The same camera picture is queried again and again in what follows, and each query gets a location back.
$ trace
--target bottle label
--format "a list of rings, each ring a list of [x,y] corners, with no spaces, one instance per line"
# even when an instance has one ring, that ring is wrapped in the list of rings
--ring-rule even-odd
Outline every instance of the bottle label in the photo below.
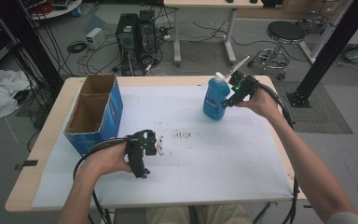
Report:
[[[216,101],[213,99],[213,97],[209,94],[209,92],[206,93],[205,96],[205,105],[204,108],[208,111],[208,114],[214,118],[217,117],[219,106],[217,105]]]

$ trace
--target stool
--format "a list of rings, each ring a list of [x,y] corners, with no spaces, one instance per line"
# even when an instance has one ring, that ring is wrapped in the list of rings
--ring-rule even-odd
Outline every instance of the stool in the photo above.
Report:
[[[322,0],[321,4],[318,6],[316,11],[308,11],[305,13],[304,16],[300,18],[299,21],[296,22],[296,25],[300,25],[300,21],[303,21],[304,23],[310,24],[310,27],[308,27],[305,30],[306,34],[310,33],[310,29],[313,27],[313,25],[317,25],[318,27],[323,27],[320,34],[324,32],[324,28],[328,23],[328,19],[325,17],[324,14],[322,14],[322,10],[324,9],[324,5],[327,2],[338,2],[339,0]]]
[[[263,64],[260,75],[264,75],[267,68],[282,69],[283,73],[277,78],[283,80],[286,76],[286,66],[290,63],[289,58],[281,52],[282,44],[297,44],[305,37],[305,32],[300,27],[288,21],[274,21],[269,24],[267,34],[271,39],[276,40],[275,49],[262,49],[257,52],[254,58],[248,62],[248,67],[253,67],[255,60]]]

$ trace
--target white paper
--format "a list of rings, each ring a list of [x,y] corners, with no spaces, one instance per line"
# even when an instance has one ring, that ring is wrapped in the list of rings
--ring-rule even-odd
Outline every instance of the white paper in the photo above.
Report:
[[[215,121],[202,111],[207,87],[120,88],[119,136],[151,129],[162,135],[163,156],[144,156],[146,179],[105,175],[96,192],[102,205],[279,201],[292,198],[267,122],[246,108],[228,107]],[[80,159],[62,132],[53,148],[33,208],[61,208]]]

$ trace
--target person's left hand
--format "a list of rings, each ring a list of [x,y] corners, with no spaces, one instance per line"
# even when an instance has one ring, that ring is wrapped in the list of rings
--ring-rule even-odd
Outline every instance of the person's left hand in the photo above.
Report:
[[[130,165],[124,160],[126,145],[127,143],[121,143],[90,155],[80,165],[78,172],[92,172],[98,177],[117,171],[132,172]]]

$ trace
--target blue bottle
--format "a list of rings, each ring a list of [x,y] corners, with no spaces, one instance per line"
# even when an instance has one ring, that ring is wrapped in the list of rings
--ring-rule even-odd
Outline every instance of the blue bottle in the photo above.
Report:
[[[216,73],[214,78],[208,81],[203,111],[209,118],[220,120],[225,115],[226,109],[222,107],[222,102],[227,99],[229,92],[228,84],[221,73]]]

